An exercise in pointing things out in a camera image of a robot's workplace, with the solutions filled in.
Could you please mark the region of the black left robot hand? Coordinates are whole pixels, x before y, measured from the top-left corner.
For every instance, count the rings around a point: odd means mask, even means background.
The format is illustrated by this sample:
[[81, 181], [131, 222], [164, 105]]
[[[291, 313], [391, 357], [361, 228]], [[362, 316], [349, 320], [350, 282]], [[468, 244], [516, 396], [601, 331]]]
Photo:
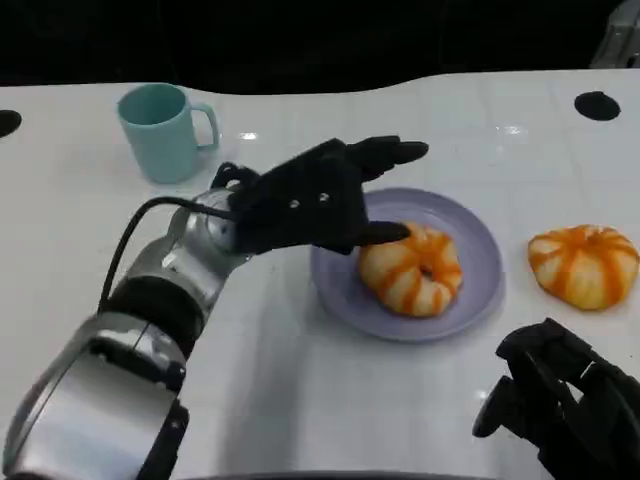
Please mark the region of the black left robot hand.
[[237, 218], [234, 249], [262, 254], [313, 245], [347, 255], [356, 247], [405, 239], [406, 226], [369, 219], [363, 184], [428, 150], [424, 142], [397, 136], [351, 144], [331, 139], [264, 174], [246, 176], [228, 199]]

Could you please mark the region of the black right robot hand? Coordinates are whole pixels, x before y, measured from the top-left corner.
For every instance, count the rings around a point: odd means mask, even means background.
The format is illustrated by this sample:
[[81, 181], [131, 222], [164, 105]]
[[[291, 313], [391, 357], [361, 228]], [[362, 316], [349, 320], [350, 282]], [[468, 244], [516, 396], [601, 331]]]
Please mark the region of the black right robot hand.
[[501, 427], [538, 449], [555, 479], [639, 476], [639, 382], [552, 318], [512, 331], [496, 354], [510, 373], [472, 433]]

